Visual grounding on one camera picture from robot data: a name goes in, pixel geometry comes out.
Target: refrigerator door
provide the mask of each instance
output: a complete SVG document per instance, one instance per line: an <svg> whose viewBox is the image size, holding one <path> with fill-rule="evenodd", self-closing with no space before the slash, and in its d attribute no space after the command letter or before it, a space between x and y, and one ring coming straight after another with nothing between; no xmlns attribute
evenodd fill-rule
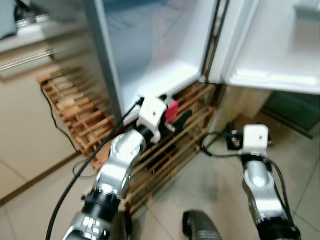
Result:
<svg viewBox="0 0 320 240"><path fill-rule="evenodd" d="M320 94L319 3L229 0L209 82Z"/></svg>
<svg viewBox="0 0 320 240"><path fill-rule="evenodd" d="M175 94L202 75L218 0L86 0L112 101Z"/></svg>

